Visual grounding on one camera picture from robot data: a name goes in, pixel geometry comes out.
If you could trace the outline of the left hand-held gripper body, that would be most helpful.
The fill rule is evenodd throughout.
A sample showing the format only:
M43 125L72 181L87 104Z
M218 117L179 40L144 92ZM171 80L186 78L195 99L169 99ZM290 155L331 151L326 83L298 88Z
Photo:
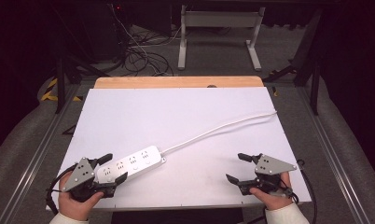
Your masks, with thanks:
M102 192L104 198L111 198L116 191L115 183L101 184L95 181L94 169L97 159L82 158L73 168L68 180L62 187L62 192L69 192L72 198L79 202L87 201L93 194Z

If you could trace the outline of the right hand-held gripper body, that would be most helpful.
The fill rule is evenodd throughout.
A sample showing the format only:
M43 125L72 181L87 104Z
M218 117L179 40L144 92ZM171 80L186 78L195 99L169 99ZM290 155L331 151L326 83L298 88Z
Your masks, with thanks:
M254 180L240 181L238 187L242 195L250 195L250 188L260 189L273 196L291 197L294 194L291 188L281 186L281 173L295 171L296 165L264 154L253 157L257 177Z

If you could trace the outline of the white power strip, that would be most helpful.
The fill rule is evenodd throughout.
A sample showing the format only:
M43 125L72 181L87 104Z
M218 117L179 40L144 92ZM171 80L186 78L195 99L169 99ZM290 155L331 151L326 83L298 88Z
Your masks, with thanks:
M101 166L97 170L97 179L100 183L115 182L125 173L132 179L148 172L166 162L166 159L155 146L146 147L120 160Z

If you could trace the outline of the person's left hand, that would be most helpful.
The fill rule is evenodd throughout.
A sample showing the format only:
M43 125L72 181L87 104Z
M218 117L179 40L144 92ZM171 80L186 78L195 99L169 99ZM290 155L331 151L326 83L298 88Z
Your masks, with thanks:
M74 200L69 192L61 192L58 197L59 213L75 220L89 220L90 211L103 196L102 192L97 192L81 203Z

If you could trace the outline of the person's right hand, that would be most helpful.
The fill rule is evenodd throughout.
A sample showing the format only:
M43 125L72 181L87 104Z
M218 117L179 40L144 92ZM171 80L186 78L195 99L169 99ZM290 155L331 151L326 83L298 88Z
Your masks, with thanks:
M285 188L291 187L289 173L281 173L281 186ZM273 196L261 191L260 189L250 188L250 192L256 198L261 200L269 211L284 208L293 203L290 197Z

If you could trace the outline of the person's left white sleeve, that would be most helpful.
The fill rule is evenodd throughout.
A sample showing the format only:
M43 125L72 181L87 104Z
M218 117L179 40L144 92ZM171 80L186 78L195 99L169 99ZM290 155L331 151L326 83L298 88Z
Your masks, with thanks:
M66 217L61 213L57 214L49 224L89 224L88 220L75 220L70 217Z

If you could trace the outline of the person's white sleeve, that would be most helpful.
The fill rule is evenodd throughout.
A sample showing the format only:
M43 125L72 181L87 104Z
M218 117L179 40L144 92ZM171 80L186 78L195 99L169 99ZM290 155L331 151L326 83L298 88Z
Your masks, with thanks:
M295 203L275 210L266 209L265 216L268 224L310 224Z
M57 214L49 224L89 224L88 220L75 220L70 217L66 217L61 213Z

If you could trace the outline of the person's right white sleeve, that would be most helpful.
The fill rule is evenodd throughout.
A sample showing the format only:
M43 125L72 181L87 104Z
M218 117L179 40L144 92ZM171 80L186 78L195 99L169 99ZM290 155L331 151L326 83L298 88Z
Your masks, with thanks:
M275 210L266 209L265 216L268 224L310 224L295 203Z

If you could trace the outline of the yellow black hazard tape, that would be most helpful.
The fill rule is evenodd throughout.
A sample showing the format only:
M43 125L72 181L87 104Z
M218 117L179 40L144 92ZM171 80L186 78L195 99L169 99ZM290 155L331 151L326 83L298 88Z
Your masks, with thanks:
M58 100L58 97L56 95L53 95L52 94L52 91L53 89L55 88L56 84L57 84L57 81L58 81L58 78L54 77L50 83L48 84L43 96L41 97L41 100L42 101L47 101L47 100L50 100L50 101L57 101ZM83 96L75 96L73 98L73 101L74 102L82 102L84 99Z

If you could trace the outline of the black metal stand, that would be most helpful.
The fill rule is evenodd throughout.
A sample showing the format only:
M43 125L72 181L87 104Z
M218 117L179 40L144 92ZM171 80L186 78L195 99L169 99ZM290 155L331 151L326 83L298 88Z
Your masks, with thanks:
M66 105L65 79L71 84L79 84L83 74L90 76L106 77L106 73L85 63L77 56L66 55L59 57L56 62L57 97L58 105L56 113L59 114Z
M310 92L310 108L314 115L318 115L317 102L319 91L320 65L312 57L311 51L313 49L313 41L317 33L317 28L321 21L322 12L322 9L316 9L313 13L306 31L300 41L295 56L290 62L290 65L280 71L274 70L270 72L269 76L263 79L264 82L270 83L280 77L295 72L296 76L293 80L293 83L297 87L303 87L310 79L312 81Z

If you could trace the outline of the wooden table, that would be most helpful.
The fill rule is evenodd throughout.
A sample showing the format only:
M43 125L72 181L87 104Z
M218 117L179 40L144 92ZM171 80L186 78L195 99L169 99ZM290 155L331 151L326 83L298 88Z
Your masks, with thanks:
M100 77L94 89L155 89L155 88L240 88L263 87L257 76L230 77Z

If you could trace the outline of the dark equipment cabinet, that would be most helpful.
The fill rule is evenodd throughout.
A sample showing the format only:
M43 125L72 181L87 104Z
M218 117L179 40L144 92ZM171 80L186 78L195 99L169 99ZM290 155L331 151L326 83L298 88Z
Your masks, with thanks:
M118 23L108 4L87 4L82 8L85 30L93 57L98 61L124 56Z

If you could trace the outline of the aluminium floor rail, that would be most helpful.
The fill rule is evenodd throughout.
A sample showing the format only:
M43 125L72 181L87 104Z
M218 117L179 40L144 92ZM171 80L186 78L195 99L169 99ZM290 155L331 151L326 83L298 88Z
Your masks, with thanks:
M308 93L301 87L297 87L297 93L302 103L304 104L307 113L312 121L314 131L318 135L319 142L326 156L326 160L335 176L340 191L348 204L348 207L354 217L356 224L371 224L368 215L357 197L356 191L354 190L353 184L347 175L344 167L342 166L336 151L329 140L324 126L318 116L313 113L310 105L310 99Z
M45 159L55 133L79 86L66 88L66 103L41 103L0 148L0 224L11 224Z

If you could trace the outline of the white metal stand frame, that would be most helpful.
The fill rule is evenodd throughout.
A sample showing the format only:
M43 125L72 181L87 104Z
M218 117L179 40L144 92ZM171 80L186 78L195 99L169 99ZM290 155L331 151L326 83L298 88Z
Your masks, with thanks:
M260 7L253 12L231 12L231 11L193 11L187 10L187 6L181 6L180 44L177 67L184 70L187 58L187 28L188 27L230 27L230 28L253 28L250 39L245 41L252 65L256 71L262 67L256 52L257 36L264 18L266 8Z

